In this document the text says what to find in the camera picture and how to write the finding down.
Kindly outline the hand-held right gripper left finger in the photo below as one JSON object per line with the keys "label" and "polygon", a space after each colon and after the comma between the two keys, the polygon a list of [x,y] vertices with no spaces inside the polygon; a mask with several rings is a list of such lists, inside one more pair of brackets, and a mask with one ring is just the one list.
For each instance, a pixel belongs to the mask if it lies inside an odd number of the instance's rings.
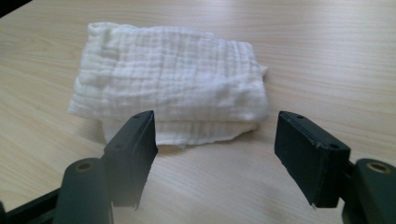
{"label": "hand-held right gripper left finger", "polygon": [[158,153],[152,110],[136,114],[104,149],[107,186],[114,206],[138,208],[152,163]]}

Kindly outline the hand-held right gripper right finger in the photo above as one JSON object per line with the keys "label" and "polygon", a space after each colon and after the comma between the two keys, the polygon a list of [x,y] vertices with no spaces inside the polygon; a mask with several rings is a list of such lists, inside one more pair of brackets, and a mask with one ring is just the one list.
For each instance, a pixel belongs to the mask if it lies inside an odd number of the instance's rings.
{"label": "hand-held right gripper right finger", "polygon": [[350,147],[310,119],[280,111],[275,154],[309,204],[318,208],[337,206],[341,191],[338,182],[347,169]]}

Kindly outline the white gauze cloth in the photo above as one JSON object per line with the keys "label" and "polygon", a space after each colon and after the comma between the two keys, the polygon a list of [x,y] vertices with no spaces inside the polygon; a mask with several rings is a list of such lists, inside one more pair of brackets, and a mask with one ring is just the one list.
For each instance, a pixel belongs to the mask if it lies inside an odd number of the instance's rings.
{"label": "white gauze cloth", "polygon": [[106,140],[147,110],[160,145],[231,140],[268,118],[267,70],[247,42],[183,27],[95,22],[68,110],[100,120]]}

